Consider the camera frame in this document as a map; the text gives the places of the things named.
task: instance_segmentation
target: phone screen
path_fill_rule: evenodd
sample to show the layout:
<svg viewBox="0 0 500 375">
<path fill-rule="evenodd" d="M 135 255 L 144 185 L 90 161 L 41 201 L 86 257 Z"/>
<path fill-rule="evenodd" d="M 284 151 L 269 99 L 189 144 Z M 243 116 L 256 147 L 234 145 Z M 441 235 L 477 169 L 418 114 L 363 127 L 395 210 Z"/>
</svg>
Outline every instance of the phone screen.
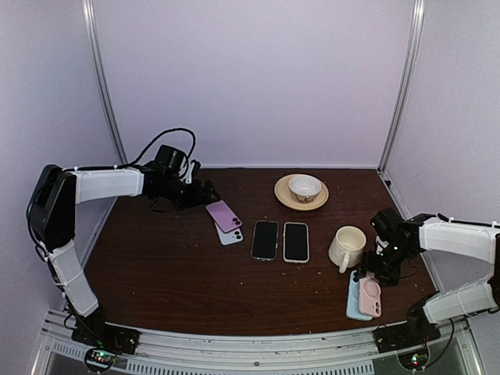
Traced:
<svg viewBox="0 0 500 375">
<path fill-rule="evenodd" d="M 309 235 L 304 223 L 284 225 L 284 260 L 300 263 L 309 261 Z"/>
<path fill-rule="evenodd" d="M 278 247 L 278 223 L 258 221 L 255 223 L 252 243 L 252 257 L 272 260 L 276 258 Z"/>
</svg>

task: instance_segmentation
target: pink smartphone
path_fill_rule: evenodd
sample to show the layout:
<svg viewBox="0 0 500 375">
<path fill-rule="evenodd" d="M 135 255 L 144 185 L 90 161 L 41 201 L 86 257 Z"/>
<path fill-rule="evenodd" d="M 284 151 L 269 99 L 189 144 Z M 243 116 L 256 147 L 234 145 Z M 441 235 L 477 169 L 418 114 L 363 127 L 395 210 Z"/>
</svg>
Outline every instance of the pink smartphone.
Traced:
<svg viewBox="0 0 500 375">
<path fill-rule="evenodd" d="M 366 276 L 359 280 L 359 311 L 374 318 L 382 315 L 381 294 L 378 280 L 373 273 L 367 272 Z"/>
<path fill-rule="evenodd" d="M 206 210 L 224 233 L 231 232 L 243 225 L 225 201 L 211 203 L 206 206 Z"/>
</svg>

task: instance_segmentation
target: beige saucer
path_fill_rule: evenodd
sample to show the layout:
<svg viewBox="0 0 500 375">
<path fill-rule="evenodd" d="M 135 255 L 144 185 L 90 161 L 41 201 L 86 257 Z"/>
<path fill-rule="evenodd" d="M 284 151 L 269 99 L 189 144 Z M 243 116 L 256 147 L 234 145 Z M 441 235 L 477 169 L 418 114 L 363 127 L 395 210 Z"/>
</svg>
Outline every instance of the beige saucer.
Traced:
<svg viewBox="0 0 500 375">
<path fill-rule="evenodd" d="M 309 203 L 301 203 L 294 196 L 294 193 L 290 191 L 288 187 L 288 181 L 293 177 L 297 176 L 296 174 L 289 174 L 288 176 L 282 177 L 276 182 L 274 185 L 274 194 L 278 201 L 283 203 L 285 206 L 290 207 L 291 209 L 297 209 L 298 211 L 311 211 L 313 209 L 318 209 L 322 205 L 324 205 L 328 200 L 328 188 L 321 181 L 321 191 L 320 194 Z"/>
</svg>

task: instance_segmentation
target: robotic arm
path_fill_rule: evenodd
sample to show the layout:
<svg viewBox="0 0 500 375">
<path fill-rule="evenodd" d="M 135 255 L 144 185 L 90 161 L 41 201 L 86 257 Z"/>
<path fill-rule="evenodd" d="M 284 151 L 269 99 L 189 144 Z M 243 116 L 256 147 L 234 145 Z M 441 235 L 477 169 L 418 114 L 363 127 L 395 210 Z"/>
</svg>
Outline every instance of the robotic arm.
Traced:
<svg viewBox="0 0 500 375">
<path fill-rule="evenodd" d="M 162 145 L 155 159 L 144 166 L 63 170 L 48 165 L 43 169 L 28 205 L 27 222 L 39 256 L 48 264 L 75 315 L 73 340 L 117 354 L 134 354 L 139 335 L 136 330 L 105 323 L 105 311 L 75 252 L 75 205 L 101 198 L 146 195 L 169 199 L 174 207 L 184 209 L 220 199 L 210 181 L 193 179 L 200 163 L 187 164 L 182 151 Z"/>
<path fill-rule="evenodd" d="M 397 285 L 401 264 L 425 251 L 451 252 L 495 264 L 493 276 L 417 302 L 408 311 L 407 324 L 378 329 L 377 342 L 399 338 L 417 344 L 423 338 L 439 338 L 436 323 L 500 306 L 500 226 L 496 222 L 469 223 L 441 214 L 403 220 L 393 209 L 384 209 L 370 223 L 377 232 L 377 250 L 364 254 L 359 277 L 372 272 L 381 286 Z"/>
</svg>

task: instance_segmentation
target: bowl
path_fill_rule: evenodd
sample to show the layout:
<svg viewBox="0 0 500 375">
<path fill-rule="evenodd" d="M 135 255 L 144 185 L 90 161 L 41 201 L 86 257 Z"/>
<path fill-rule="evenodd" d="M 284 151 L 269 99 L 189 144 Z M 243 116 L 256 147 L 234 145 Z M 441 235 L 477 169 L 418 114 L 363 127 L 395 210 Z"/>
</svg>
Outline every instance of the bowl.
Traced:
<svg viewBox="0 0 500 375">
<path fill-rule="evenodd" d="M 309 203 L 321 192 L 321 181 L 308 174 L 298 174 L 290 179 L 288 187 L 299 202 Z"/>
</svg>

